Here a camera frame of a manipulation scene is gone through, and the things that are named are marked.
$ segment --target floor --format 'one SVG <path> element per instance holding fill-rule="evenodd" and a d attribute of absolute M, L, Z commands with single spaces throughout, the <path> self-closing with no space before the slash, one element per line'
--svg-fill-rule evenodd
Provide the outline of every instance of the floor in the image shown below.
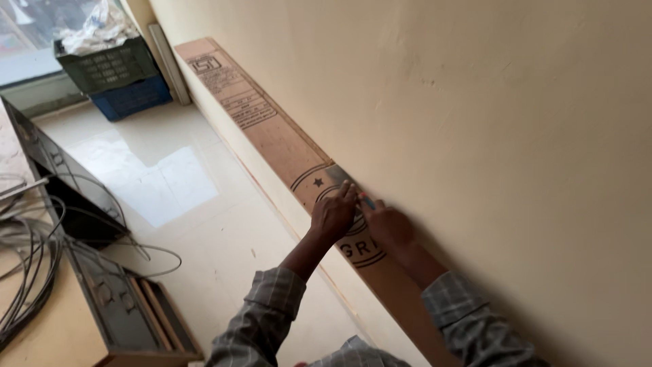
<path fill-rule="evenodd" d="M 208 355 L 254 272 L 276 266 L 297 242 L 276 210 L 194 105 L 170 103 L 110 123 L 85 104 L 35 123 L 113 191 L 139 242 L 182 257 L 180 269 L 158 279 Z M 150 262 L 124 246 L 105 252 L 141 273 L 175 265 L 155 251 Z M 318 272 L 279 365 L 319 359 L 354 334 L 364 336 Z"/>

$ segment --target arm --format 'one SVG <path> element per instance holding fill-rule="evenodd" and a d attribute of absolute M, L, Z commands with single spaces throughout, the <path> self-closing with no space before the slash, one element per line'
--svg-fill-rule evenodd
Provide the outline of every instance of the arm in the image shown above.
<path fill-rule="evenodd" d="M 310 230 L 278 268 L 256 272 L 244 306 L 213 340 L 206 366 L 277 366 L 276 352 L 297 317 L 306 282 L 355 215 L 355 185 L 315 205 Z"/>
<path fill-rule="evenodd" d="M 423 291 L 426 309 L 446 348 L 467 367 L 539 367 L 549 364 L 507 320 L 489 308 L 465 277 L 449 272 L 416 243 L 408 217 L 382 200 L 376 209 L 361 203 L 372 238 L 401 265 Z"/>

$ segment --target blue plastic crate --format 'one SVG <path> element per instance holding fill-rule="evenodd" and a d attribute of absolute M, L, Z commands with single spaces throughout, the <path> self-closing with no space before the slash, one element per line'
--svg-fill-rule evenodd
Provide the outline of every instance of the blue plastic crate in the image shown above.
<path fill-rule="evenodd" d="M 109 121 L 117 121 L 136 112 L 172 101 L 161 75 L 89 96 Z"/>

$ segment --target plastic bag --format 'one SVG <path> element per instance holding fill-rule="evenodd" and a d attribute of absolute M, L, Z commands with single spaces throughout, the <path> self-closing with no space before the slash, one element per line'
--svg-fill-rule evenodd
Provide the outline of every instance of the plastic bag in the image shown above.
<path fill-rule="evenodd" d="M 78 56 L 120 46 L 127 39 L 138 36 L 131 19 L 108 0 L 101 0 L 95 6 L 79 31 L 64 29 L 59 32 L 66 53 Z"/>

